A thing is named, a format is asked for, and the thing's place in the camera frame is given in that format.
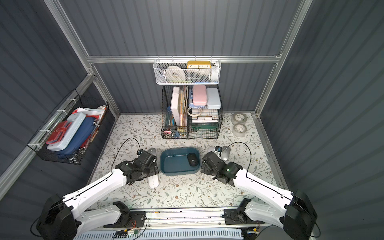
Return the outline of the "white slim computer mouse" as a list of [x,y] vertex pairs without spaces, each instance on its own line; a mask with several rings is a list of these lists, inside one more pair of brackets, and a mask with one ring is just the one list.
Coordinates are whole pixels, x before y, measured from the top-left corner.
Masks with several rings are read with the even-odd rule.
[[148,152],[149,152],[151,155],[154,155],[155,157],[157,157],[157,151],[156,151],[155,148],[148,149]]

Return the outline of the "teal plastic storage box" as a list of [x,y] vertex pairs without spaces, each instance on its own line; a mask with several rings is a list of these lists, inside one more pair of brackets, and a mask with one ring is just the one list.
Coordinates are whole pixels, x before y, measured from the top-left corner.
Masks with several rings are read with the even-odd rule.
[[[199,158],[199,165],[191,167],[187,154],[195,153]],[[160,170],[166,176],[180,176],[195,174],[201,169],[200,152],[196,148],[173,148],[162,152]]]

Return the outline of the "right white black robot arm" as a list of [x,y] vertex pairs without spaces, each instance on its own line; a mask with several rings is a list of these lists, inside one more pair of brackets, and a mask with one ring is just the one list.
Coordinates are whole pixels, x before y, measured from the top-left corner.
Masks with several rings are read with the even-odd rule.
[[295,193],[273,186],[234,162],[225,163],[215,153],[202,159],[201,173],[215,180],[251,193],[264,205],[243,199],[235,220],[243,224],[264,222],[282,228],[293,240],[308,240],[316,225],[317,213],[306,193]]

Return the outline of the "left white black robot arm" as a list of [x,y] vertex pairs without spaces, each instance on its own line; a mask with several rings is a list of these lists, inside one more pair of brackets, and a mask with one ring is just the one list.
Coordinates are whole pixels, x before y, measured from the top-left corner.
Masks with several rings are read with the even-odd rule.
[[132,185],[159,172],[154,148],[141,150],[132,162],[123,161],[97,181],[63,197],[48,198],[36,229],[45,240],[72,240],[98,227],[121,228],[134,226],[137,221],[130,209],[117,201],[111,206],[90,211],[88,208],[125,185]]

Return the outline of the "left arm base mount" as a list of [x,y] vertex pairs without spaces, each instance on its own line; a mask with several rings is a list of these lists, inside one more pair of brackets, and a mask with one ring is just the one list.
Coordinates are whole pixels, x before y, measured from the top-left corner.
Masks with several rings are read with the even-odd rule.
[[124,212],[114,224],[104,225],[104,229],[112,228],[142,228],[146,224],[146,212]]

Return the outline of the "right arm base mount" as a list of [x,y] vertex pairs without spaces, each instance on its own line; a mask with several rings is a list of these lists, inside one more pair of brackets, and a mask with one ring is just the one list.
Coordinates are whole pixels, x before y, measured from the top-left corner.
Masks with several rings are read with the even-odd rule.
[[222,215],[226,225],[262,225],[263,221],[253,221],[247,217],[244,213],[240,213],[236,209],[224,209]]

